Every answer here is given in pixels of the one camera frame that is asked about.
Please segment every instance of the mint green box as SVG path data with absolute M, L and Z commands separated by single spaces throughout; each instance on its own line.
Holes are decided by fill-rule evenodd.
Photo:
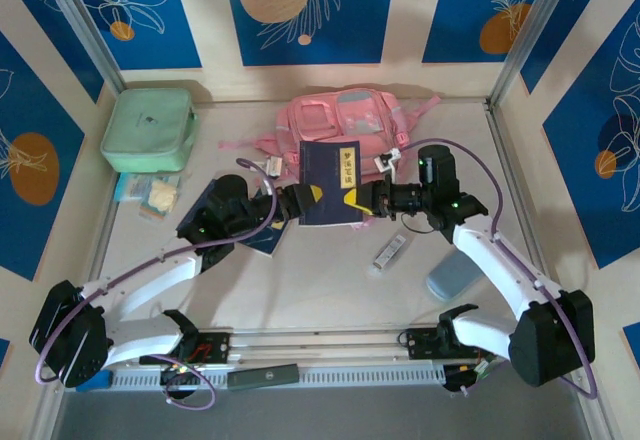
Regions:
M 130 89 L 118 96 L 100 150 L 116 172 L 178 172 L 197 131 L 188 90 Z

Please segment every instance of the pink bag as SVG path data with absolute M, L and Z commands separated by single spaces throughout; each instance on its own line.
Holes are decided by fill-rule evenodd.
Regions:
M 283 157 L 298 178 L 301 141 L 359 141 L 364 183 L 380 178 L 374 158 L 407 146 L 409 132 L 418 119 L 439 102 L 440 98 L 434 96 L 415 110 L 404 112 L 394 95 L 372 89 L 305 95 L 294 98 L 278 112 L 275 135 L 264 135 L 251 143 L 269 155 Z

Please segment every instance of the metal frame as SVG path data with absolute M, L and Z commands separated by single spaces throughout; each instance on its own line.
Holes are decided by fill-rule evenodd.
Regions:
M 55 0 L 74 33 L 104 78 L 111 91 L 117 95 L 126 89 L 109 47 L 98 31 L 82 0 Z
M 511 51 L 507 54 L 504 67 L 489 94 L 488 102 L 490 110 L 500 105 L 500 102 L 509 91 L 509 87 L 519 75 L 522 66 L 538 41 L 558 1 L 559 0 L 534 0 L 531 11 L 520 28 L 520 32 L 511 47 Z
M 512 82 L 517 78 L 524 62 L 538 40 L 543 28 L 559 0 L 535 0 L 530 14 L 516 38 L 511 52 L 507 55 L 504 67 L 498 76 L 491 94 L 486 99 L 450 99 L 454 102 L 484 102 L 487 121 L 491 129 L 496 150 L 503 167 L 509 192 L 515 206 L 529 255 L 533 264 L 541 271 L 549 274 L 549 266 L 544 260 L 542 248 L 535 231 L 530 214 L 531 197 L 526 188 L 522 171 L 518 164 L 517 154 L 510 142 L 507 125 L 500 111 L 500 103 L 504 99 Z M 86 48 L 96 64 L 105 82 L 114 93 L 126 89 L 117 63 L 89 15 L 82 0 L 56 0 L 74 32 Z M 102 235 L 97 245 L 93 264 L 88 279 L 94 280 L 100 271 L 106 253 L 108 239 L 115 219 L 117 204 L 111 203 L 104 217 Z M 408 360 L 407 352 L 396 342 L 402 328 L 389 330 L 362 329 L 354 331 L 247 331 L 234 332 L 231 341 L 229 365 L 224 368 L 211 366 L 207 375 L 221 386 L 224 375 L 219 375 L 235 366 L 260 367 L 274 363 L 298 363 L 302 367 L 303 382 L 300 386 L 349 386 L 353 385 L 358 374 L 365 372 L 362 381 L 368 384 L 402 384 L 397 382 L 441 383 L 442 369 L 438 362 L 415 362 Z M 137 364 L 125 364 L 115 372 L 114 389 L 140 391 L 159 388 L 157 367 L 141 367 Z M 420 373 L 428 372 L 420 379 Z M 384 372 L 396 372 L 398 377 L 385 376 Z M 323 374 L 335 375 L 322 377 Z M 582 383 L 579 374 L 573 380 Z M 63 388 L 49 386 L 42 392 L 36 421 L 26 432 L 25 439 L 48 439 L 53 432 L 56 416 L 62 400 Z M 592 438 L 614 438 L 615 428 L 605 416 L 603 400 L 597 402 L 580 399 L 585 419 Z

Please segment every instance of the small packet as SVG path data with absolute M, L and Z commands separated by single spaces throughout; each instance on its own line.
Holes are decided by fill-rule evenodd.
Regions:
M 149 193 L 154 178 L 153 175 L 121 173 L 113 192 L 113 199 L 116 202 L 142 200 Z
M 141 217 L 161 222 L 171 213 L 180 195 L 180 175 L 154 176 L 140 203 Z

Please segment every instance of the dark blue book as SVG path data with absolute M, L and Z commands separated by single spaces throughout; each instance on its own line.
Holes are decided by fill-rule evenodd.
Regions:
M 322 199 L 302 214 L 300 225 L 362 223 L 362 211 L 344 203 L 344 196 L 360 185 L 359 142 L 300 142 L 300 183 L 322 189 Z
M 263 193 L 258 190 L 258 193 L 255 194 L 254 198 L 260 197 L 261 195 L 263 195 Z M 257 250 L 258 252 L 264 253 L 265 255 L 271 256 L 273 255 L 273 252 L 275 252 L 288 224 L 289 222 L 274 222 L 264 230 L 255 234 L 253 237 L 250 237 L 240 243 Z
M 207 185 L 204 191 L 200 194 L 200 197 L 198 197 L 198 200 L 189 209 L 189 211 L 184 216 L 182 221 L 180 221 L 180 223 L 178 224 L 178 228 L 176 228 L 176 231 L 180 231 L 181 228 L 183 228 L 188 223 L 192 222 L 193 218 L 196 216 L 196 213 L 198 213 L 198 210 L 200 210 L 201 208 L 207 205 L 207 196 L 213 190 L 213 187 L 215 186 L 215 184 L 216 184 L 216 179 L 214 178 L 209 182 L 209 185 Z

